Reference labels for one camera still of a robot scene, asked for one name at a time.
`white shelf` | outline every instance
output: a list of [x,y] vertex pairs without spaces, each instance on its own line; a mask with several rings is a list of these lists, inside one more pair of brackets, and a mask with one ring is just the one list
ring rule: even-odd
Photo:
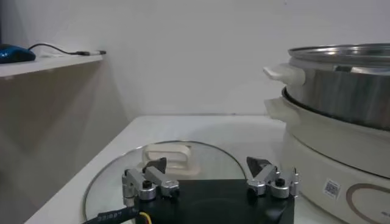
[[64,56],[55,58],[37,58],[35,61],[21,63],[0,64],[0,77],[61,68],[71,65],[79,65],[101,60],[103,60],[101,55]]

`lid rim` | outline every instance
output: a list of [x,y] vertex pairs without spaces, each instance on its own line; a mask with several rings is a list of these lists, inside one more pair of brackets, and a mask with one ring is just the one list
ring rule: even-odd
[[388,50],[390,43],[369,43],[369,44],[341,44],[295,47],[288,50],[288,54],[294,58],[332,63],[374,63],[374,65],[390,66],[390,53],[388,55],[372,54],[324,54],[324,52],[340,51],[367,51],[367,50]]

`metal bracket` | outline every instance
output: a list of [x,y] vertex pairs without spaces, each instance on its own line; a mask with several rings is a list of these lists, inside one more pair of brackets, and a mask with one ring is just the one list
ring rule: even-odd
[[147,167],[145,170],[145,178],[160,186],[162,196],[170,198],[177,198],[179,196],[179,182],[168,178],[156,169],[156,167]]
[[274,179],[278,178],[278,176],[279,172],[277,167],[272,164],[268,164],[254,179],[247,180],[248,188],[253,190],[257,196],[264,195],[268,182],[273,181]]
[[276,198],[288,198],[298,196],[299,174],[295,168],[283,171],[280,177],[271,183],[271,194]]
[[124,185],[122,187],[124,199],[134,197],[135,194],[137,194],[140,200],[149,201],[156,198],[156,185],[145,179],[136,169],[125,171],[122,185]]

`barcode label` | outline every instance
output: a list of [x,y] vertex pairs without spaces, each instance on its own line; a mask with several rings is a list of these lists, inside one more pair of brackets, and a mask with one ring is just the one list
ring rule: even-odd
[[333,180],[327,179],[323,193],[328,195],[329,197],[333,199],[337,199],[339,193],[340,193],[340,184],[334,182]]

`yellow wire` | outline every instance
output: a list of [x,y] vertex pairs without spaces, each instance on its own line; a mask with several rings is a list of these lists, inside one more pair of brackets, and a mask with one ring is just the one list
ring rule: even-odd
[[147,220],[147,224],[152,224],[152,219],[151,219],[150,215],[148,215],[148,214],[145,213],[145,212],[140,212],[140,215],[142,215],[143,217],[145,217],[145,219]]

